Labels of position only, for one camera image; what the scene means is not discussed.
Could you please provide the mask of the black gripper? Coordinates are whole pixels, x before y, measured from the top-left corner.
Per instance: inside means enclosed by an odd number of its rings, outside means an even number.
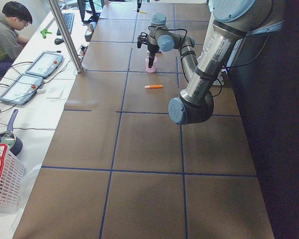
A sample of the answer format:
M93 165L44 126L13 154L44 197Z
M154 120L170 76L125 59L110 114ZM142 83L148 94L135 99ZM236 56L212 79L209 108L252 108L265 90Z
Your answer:
M157 53L157 45L149 43L148 51L149 51L149 59L154 59L155 54Z

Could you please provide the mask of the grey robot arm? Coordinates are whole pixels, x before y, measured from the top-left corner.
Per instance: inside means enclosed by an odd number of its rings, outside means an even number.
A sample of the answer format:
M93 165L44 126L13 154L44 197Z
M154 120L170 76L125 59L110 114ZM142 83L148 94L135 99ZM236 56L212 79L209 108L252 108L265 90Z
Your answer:
M142 33L144 37L140 40L138 47L145 44L149 51L148 68L154 65L155 55L159 52L178 50L181 59L182 70L187 80L193 76L197 66L196 54L194 52L195 41L184 28L169 29L166 26L166 16L163 13L154 13L151 24L148 27L149 33Z
M180 56L189 68L184 74L187 87L170 100L170 119L178 125L208 120L214 110L210 87L230 57L236 43L247 35L275 32L282 28L286 2L284 0L216 0L214 20L199 59L191 45L182 45Z

